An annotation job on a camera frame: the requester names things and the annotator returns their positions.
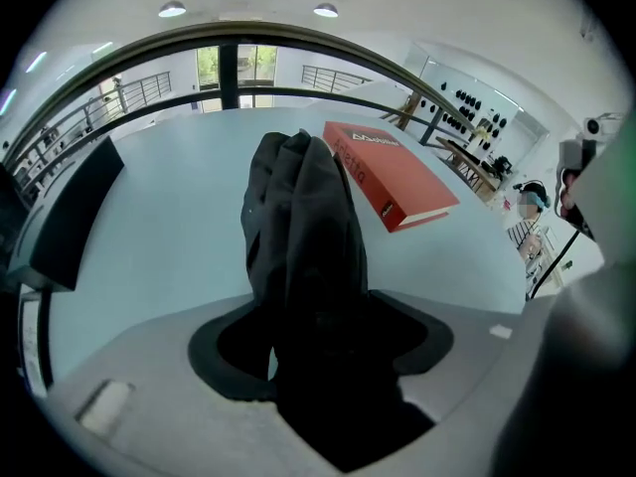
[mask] light blue table surface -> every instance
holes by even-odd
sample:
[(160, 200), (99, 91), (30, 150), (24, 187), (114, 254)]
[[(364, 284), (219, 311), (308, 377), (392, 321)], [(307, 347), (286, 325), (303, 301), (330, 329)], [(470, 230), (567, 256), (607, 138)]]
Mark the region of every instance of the light blue table surface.
[(251, 157), (265, 132), (321, 136), (325, 121), (389, 131), (455, 194), (432, 223), (390, 234), (352, 182), (369, 286), (520, 313), (525, 269), (496, 217), (439, 159), (383, 120), (262, 108), (177, 117), (117, 141), (125, 164), (94, 222), (74, 292), (51, 301), (54, 378), (151, 318), (250, 292), (239, 221)]

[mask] black cable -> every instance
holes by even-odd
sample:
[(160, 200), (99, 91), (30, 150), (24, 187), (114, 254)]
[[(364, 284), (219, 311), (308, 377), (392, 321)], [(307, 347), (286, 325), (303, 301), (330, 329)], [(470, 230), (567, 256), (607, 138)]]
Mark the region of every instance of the black cable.
[(563, 255), (572, 246), (572, 244), (578, 237), (578, 234), (580, 234), (579, 230), (577, 230), (576, 233), (571, 237), (571, 239), (567, 241), (567, 244), (565, 245), (563, 250), (560, 252), (560, 254), (556, 257), (555, 261), (552, 262), (552, 264), (548, 267), (548, 270), (546, 270), (546, 273), (541, 276), (541, 279), (539, 279), (537, 286), (535, 286), (535, 291), (533, 291), (533, 294), (530, 298), (535, 298), (535, 295), (537, 295), (537, 291), (539, 291), (539, 288), (541, 287), (541, 285), (544, 284), (546, 279), (548, 279), (548, 276), (552, 273), (552, 271), (555, 269), (557, 264), (560, 262), (560, 259), (563, 258)]

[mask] headphones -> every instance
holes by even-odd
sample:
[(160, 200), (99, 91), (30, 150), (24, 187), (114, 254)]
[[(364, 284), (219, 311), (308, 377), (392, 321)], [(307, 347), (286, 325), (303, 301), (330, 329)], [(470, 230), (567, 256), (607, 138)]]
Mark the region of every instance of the headphones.
[[(529, 184), (539, 184), (541, 187), (543, 187), (546, 193), (546, 200), (545, 201), (542, 200), (539, 194), (537, 194), (535, 191), (526, 190), (526, 187)], [(541, 210), (549, 209), (550, 206), (552, 205), (552, 200), (550, 199), (550, 196), (548, 196), (548, 191), (546, 190), (546, 186), (541, 180), (529, 180), (528, 182), (524, 182), (523, 184), (515, 184), (513, 186), (513, 189), (515, 191), (519, 191), (520, 193), (527, 193), (527, 194), (533, 195), (531, 196), (533, 203), (537, 205), (537, 207), (539, 207)]]

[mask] ceiling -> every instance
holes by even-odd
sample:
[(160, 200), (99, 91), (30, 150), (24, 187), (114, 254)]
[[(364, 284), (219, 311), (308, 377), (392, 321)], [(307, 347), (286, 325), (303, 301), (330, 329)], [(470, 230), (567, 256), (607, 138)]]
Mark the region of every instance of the ceiling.
[[(414, 41), (449, 45), (515, 73), (570, 114), (574, 113), (563, 101), (571, 89), (569, 80), (580, 78), (577, 73), (586, 73), (580, 82), (583, 92), (590, 91), (585, 85), (605, 80), (607, 94), (612, 95), (623, 88), (614, 86), (614, 78), (626, 79), (624, 72), (617, 76), (619, 68), (603, 41), (590, 45), (581, 39), (578, 0), (181, 0), (188, 8), (186, 14), (160, 19), (157, 12), (167, 1), (60, 0), (23, 51), (18, 66), (39, 51), (64, 52), (72, 46), (108, 41), (126, 44), (170, 28), (219, 19), (262, 19), (344, 37), (352, 32), (391, 32)], [(338, 7), (338, 19), (311, 12), (324, 1)], [(27, 75), (29, 83), (37, 84), (38, 77), (52, 68), (52, 63), (43, 63), (37, 73)], [(25, 79), (19, 68), (9, 85), (21, 86)], [(600, 98), (597, 91), (594, 95)], [(587, 101), (581, 112), (595, 107), (596, 98)]]

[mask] railing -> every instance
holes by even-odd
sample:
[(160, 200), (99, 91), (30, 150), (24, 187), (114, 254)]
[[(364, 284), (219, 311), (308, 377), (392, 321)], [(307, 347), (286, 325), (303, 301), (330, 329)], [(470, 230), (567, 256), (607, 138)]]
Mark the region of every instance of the railing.
[(301, 80), (303, 83), (311, 84), (314, 88), (330, 92), (342, 91), (346, 88), (353, 88), (354, 86), (373, 81), (361, 76), (316, 66), (303, 66)]
[[(245, 43), (296, 48), (357, 64), (410, 88), (413, 92), (429, 100), (431, 104), (436, 105), (437, 111), (432, 121), (428, 121), (399, 109), (336, 92), (280, 86), (240, 86), (237, 69), (238, 44)], [(144, 93), (142, 96), (144, 99), (143, 105), (140, 104), (131, 108), (128, 105), (128, 99), (124, 98), (126, 100), (126, 108), (125, 110), (122, 108), (122, 111), (115, 118), (107, 120), (99, 127), (95, 126), (92, 130), (75, 138), (71, 144), (63, 147), (57, 154), (53, 154), (53, 157), (44, 157), (44, 161), (40, 163), (41, 169), (36, 168), (36, 171), (34, 171), (31, 168), (27, 172), (30, 173), (28, 180), (26, 183), (23, 182), (21, 184), (21, 194), (28, 196), (43, 179), (54, 175), (63, 161), (76, 154), (91, 141), (116, 127), (156, 111), (201, 100), (220, 98), (222, 109), (239, 108), (239, 97), (246, 94), (315, 97), (347, 102), (399, 115), (407, 120), (423, 124), (428, 130), (420, 140), (422, 144), (425, 144), (429, 139), (433, 130), (449, 135), (460, 142), (465, 141), (460, 136), (438, 126), (444, 112), (461, 122), (469, 131), (474, 128), (472, 123), (434, 88), (406, 69), (362, 46), (322, 32), (291, 25), (264, 22), (215, 22), (174, 29), (147, 37), (114, 51), (78, 73), (49, 97), (27, 122), (16, 141), (7, 151), (4, 159), (7, 170), (16, 175), (22, 161), (27, 158), (29, 152), (38, 147), (38, 144), (44, 140), (44, 136), (50, 136), (50, 133), (45, 132), (34, 141), (34, 136), (37, 135), (40, 129), (56, 114), (88, 90), (97, 86), (102, 80), (166, 55), (208, 46), (219, 46), (219, 89), (190, 93), (148, 104), (150, 100), (148, 99), (148, 94), (145, 93), (145, 84), (141, 82), (143, 80), (136, 81), (135, 83), (139, 83), (139, 90)], [(167, 78), (168, 86), (170, 86), (169, 76)], [(121, 86), (116, 90), (126, 89), (132, 84), (134, 83)], [(158, 88), (157, 92), (159, 94), (162, 93), (162, 88)], [(53, 143), (47, 146), (47, 151), (51, 150), (52, 146), (54, 146)]]
[[(14, 176), (18, 185), (27, 186), (37, 174), (76, 140), (112, 122), (122, 115), (135, 111), (160, 99), (171, 90), (170, 73), (161, 73), (117, 86), (98, 98), (91, 97), (51, 126), (42, 128), (16, 157)], [(53, 177), (54, 172), (40, 178)]]

